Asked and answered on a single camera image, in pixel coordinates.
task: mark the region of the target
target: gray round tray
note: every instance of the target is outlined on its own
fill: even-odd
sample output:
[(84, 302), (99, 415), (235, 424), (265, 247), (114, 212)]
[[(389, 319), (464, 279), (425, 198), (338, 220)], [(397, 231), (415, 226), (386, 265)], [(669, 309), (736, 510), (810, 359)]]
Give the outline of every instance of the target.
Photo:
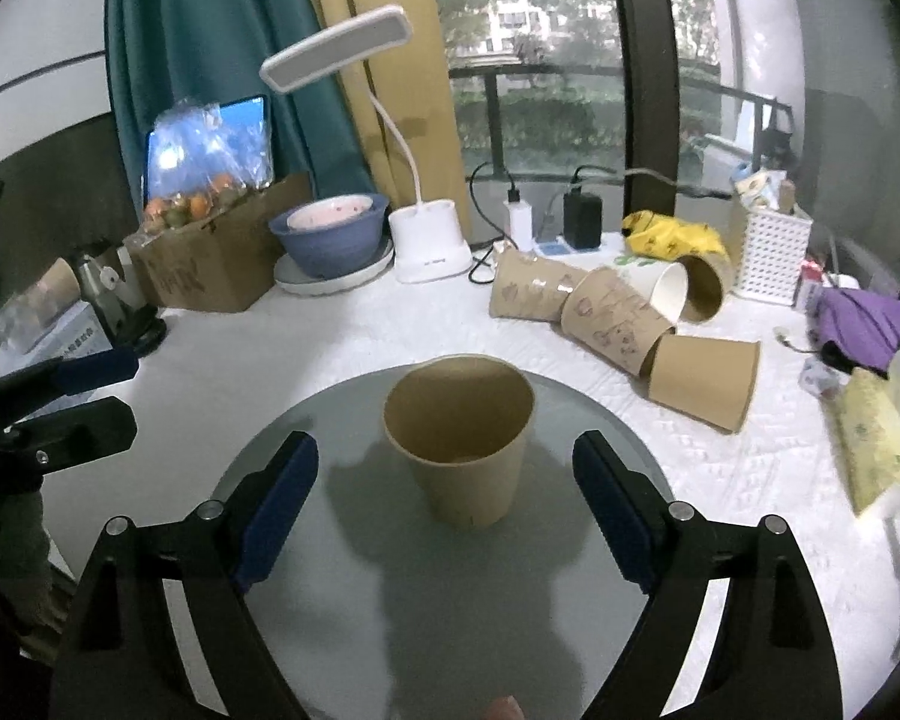
[(409, 369), (294, 406), (218, 484), (226, 498), (290, 431), (317, 440), (317, 482), (271, 576), (247, 594), (266, 646), (314, 720), (476, 720), (511, 694), (535, 720), (580, 717), (646, 599), (621, 577), (574, 482), (573, 442), (602, 431), (669, 500), (666, 479), (610, 412), (528, 373), (538, 409), (514, 507), (482, 531), (433, 522), (381, 425)]

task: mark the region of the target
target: screw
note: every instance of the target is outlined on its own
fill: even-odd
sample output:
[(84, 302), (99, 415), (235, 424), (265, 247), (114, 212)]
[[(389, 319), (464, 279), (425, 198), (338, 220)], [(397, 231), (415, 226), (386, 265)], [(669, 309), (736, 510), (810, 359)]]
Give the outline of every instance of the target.
[(111, 536), (120, 536), (127, 526), (130, 526), (130, 521), (126, 517), (113, 517), (110, 522), (106, 523), (106, 531)]
[(767, 526), (768, 531), (776, 533), (778, 536), (787, 532), (786, 520), (783, 517), (778, 517), (776, 514), (771, 514), (767, 517), (763, 524)]
[(223, 514), (223, 504), (220, 501), (203, 501), (202, 504), (197, 506), (197, 517), (200, 519), (217, 519), (221, 514)]
[(670, 517), (679, 519), (680, 522), (687, 522), (688, 519), (692, 519), (693, 515), (696, 514), (694, 508), (683, 501), (674, 501), (667, 507), (667, 511), (670, 513)]

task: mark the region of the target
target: desk lamp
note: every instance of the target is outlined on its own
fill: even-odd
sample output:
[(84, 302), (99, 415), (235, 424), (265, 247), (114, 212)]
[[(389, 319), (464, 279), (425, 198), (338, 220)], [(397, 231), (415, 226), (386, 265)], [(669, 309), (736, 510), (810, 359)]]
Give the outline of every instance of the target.
[[(286, 94), (353, 62), (402, 46), (412, 34), (413, 28), (403, 8), (384, 5), (322, 29), (269, 57), (260, 67), (260, 77), (272, 90)], [(410, 284), (461, 274), (470, 267), (471, 253), (463, 240), (454, 201), (423, 201), (420, 174), (410, 147), (370, 87), (367, 95), (394, 135), (413, 174), (415, 204), (397, 209), (389, 216), (397, 280)]]

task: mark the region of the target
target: perforated basket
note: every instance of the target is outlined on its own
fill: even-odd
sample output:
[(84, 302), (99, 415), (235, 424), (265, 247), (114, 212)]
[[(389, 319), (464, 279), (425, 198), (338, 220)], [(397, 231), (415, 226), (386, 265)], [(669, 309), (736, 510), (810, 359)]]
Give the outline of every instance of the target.
[(799, 206), (786, 215), (750, 211), (738, 197), (731, 202), (727, 253), (737, 271), (732, 292), (741, 298), (792, 305), (813, 220)]

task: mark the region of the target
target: blue bowl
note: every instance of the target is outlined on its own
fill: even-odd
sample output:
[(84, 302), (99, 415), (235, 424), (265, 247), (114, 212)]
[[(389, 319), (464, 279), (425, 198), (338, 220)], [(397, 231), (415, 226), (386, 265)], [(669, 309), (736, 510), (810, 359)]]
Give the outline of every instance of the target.
[(309, 230), (287, 227), (292, 208), (269, 221), (269, 229), (284, 250), (311, 278), (339, 278), (370, 264), (383, 236), (384, 213), (389, 199), (368, 194), (373, 205), (364, 213), (336, 224)]

